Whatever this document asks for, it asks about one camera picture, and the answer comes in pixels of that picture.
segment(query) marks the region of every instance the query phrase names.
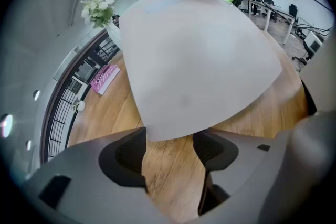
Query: pink box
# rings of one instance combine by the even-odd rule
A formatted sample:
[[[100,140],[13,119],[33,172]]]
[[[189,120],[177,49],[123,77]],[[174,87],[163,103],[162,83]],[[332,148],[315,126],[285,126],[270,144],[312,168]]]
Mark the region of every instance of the pink box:
[[[104,65],[91,81],[91,86],[95,92],[103,95],[112,80],[119,73],[117,65]]]

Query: flower bouquet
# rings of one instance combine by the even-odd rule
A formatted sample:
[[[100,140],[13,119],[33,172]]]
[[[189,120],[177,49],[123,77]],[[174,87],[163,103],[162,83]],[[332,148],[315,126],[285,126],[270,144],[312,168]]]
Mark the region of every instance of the flower bouquet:
[[[81,0],[84,3],[82,18],[85,23],[94,22],[94,28],[105,27],[113,16],[114,0]]]

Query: desk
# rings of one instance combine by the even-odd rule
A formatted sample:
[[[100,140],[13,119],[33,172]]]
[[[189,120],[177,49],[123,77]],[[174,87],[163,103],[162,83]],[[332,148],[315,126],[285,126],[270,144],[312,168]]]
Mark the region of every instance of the desk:
[[[214,128],[274,137],[307,116],[305,91],[298,74],[279,44],[267,32],[263,33],[279,57],[282,73],[251,105]],[[121,52],[118,57],[112,63],[121,71],[103,96],[89,91],[86,109],[76,117],[68,146],[142,126]],[[205,168],[194,152],[192,135],[163,142],[147,141],[146,146],[142,175],[153,202],[179,222],[197,218]]]
[[[264,31],[267,31],[268,25],[269,25],[269,19],[271,17],[271,10],[261,2],[254,1],[254,0],[249,0],[249,12],[248,12],[248,17],[249,18],[251,18],[252,4],[255,4],[255,5],[260,6],[260,7],[264,7],[265,9],[268,10],[267,11],[266,25],[265,25],[265,28],[264,28]],[[292,15],[290,15],[288,13],[285,13],[284,11],[282,11],[278,8],[275,8],[275,6],[273,6],[272,9],[276,10],[278,13],[280,13],[283,17],[285,17],[286,19],[288,19],[292,23],[292,24],[289,25],[286,36],[285,36],[285,39],[283,40],[283,44],[285,45],[287,40],[288,40],[288,37],[290,35],[290,32],[292,31],[292,27],[293,27],[295,18]]]

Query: white desk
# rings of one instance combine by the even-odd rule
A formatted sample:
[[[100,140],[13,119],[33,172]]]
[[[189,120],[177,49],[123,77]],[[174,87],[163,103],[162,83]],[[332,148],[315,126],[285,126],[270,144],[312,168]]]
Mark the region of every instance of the white desk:
[[[254,1],[254,0],[249,0],[249,12],[248,12],[248,17],[249,18],[251,18],[252,4],[255,4],[257,6],[263,7],[263,8],[265,8],[267,10],[267,19],[266,19],[266,25],[265,25],[265,28],[264,28],[264,31],[267,31],[268,25],[269,25],[269,19],[271,17],[271,12],[272,11],[266,5],[264,5],[261,2],[257,2],[257,1]],[[290,32],[292,31],[292,27],[293,27],[293,23],[295,21],[295,18],[292,15],[290,15],[288,13],[285,13],[285,12],[283,12],[282,10],[280,10],[278,8],[275,8],[274,6],[272,7],[272,9],[276,10],[278,13],[280,13],[283,17],[285,17],[286,19],[288,19],[291,22],[291,24],[288,27],[288,31],[286,33],[285,39],[283,40],[283,44],[285,45],[286,42],[287,42],[287,40],[288,40],[288,37],[290,35]]]

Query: ceiling light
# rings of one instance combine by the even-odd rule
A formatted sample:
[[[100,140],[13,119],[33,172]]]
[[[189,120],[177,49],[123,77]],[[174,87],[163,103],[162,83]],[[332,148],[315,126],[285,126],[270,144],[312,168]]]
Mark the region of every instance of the ceiling light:
[[[30,151],[31,149],[31,140],[26,141],[26,149]]]
[[[38,99],[38,97],[40,96],[40,90],[36,90],[36,91],[34,91],[34,93],[33,93],[33,98],[34,98],[34,100],[36,101],[37,99]]]
[[[0,129],[1,129],[1,135],[3,138],[6,138],[10,135],[13,125],[13,116],[4,114],[1,117],[0,121]]]

